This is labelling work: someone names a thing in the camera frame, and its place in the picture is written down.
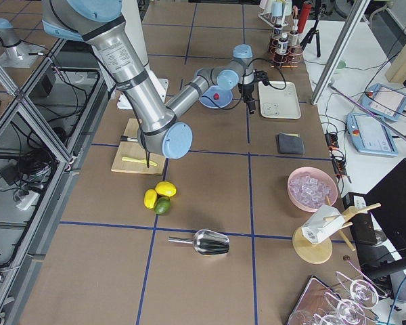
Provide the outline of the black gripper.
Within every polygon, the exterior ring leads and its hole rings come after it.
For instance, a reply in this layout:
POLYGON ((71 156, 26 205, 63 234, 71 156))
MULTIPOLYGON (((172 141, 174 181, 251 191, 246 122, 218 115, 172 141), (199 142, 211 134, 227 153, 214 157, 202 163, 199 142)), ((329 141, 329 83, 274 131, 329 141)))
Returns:
POLYGON ((264 70, 254 70, 251 74, 243 77, 238 83, 238 89, 249 114, 254 114, 256 110, 256 102, 253 98, 254 85, 258 82, 263 82, 268 79, 268 74, 264 70))

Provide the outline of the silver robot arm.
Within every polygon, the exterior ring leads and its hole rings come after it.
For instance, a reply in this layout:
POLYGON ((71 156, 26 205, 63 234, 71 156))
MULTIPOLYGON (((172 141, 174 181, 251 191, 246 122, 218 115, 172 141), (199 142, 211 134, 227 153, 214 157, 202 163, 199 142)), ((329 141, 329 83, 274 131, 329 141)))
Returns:
POLYGON ((5 18, 0 18, 0 47, 11 48, 21 44, 12 24, 5 18))
POLYGON ((43 1, 43 26, 47 34, 94 47, 105 70, 121 91, 139 123, 137 141, 147 152, 181 158, 191 148, 190 126, 179 121, 210 87, 238 87, 250 113, 257 71, 252 49, 241 44, 224 66, 201 68, 195 77, 165 102, 150 76, 141 18, 136 1, 43 1))

